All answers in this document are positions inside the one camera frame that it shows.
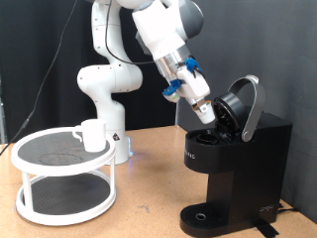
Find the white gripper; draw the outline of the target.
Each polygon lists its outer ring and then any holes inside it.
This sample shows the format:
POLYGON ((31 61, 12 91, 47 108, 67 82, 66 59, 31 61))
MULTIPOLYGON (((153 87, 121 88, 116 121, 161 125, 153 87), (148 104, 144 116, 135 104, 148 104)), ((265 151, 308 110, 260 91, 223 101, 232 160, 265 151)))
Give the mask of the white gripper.
POLYGON ((193 74, 186 68, 181 69, 177 73, 177 78, 181 82, 177 89, 178 94, 192 105, 193 110, 198 110, 199 108, 201 113, 205 113, 211 105, 210 100, 204 99, 210 93, 210 88, 205 78, 200 73, 193 74))

